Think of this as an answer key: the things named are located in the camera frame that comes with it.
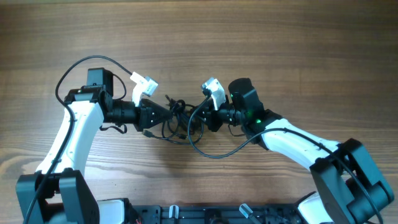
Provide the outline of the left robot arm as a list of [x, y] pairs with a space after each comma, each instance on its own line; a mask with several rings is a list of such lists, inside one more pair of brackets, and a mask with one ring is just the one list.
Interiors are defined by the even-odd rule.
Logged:
[[132, 98], [113, 97], [116, 75], [105, 68], [88, 70], [86, 85], [70, 90], [57, 136], [33, 174], [21, 175], [16, 193], [24, 223], [139, 223], [141, 216], [126, 198], [97, 201], [84, 178], [94, 137], [104, 123], [120, 133], [127, 124], [138, 131], [169, 118], [167, 109], [149, 100], [158, 83], [132, 72]]

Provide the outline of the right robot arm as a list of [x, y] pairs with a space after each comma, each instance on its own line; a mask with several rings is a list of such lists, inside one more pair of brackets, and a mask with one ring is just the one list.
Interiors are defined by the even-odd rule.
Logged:
[[264, 108], [249, 78], [228, 86], [210, 78], [201, 86], [205, 95], [191, 118], [217, 132], [223, 124], [240, 126], [247, 143], [282, 154], [308, 170], [316, 192], [298, 203], [307, 223], [383, 222], [381, 210], [394, 201], [394, 193], [365, 146], [355, 140], [323, 139]]

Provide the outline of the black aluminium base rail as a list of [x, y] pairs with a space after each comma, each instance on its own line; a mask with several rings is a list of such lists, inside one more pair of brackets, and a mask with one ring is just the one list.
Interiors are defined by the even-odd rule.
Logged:
[[306, 223], [294, 204], [267, 204], [249, 208], [247, 218], [238, 206], [215, 207], [161, 207], [159, 205], [128, 205], [120, 212], [106, 213], [108, 205], [100, 206], [100, 223]]

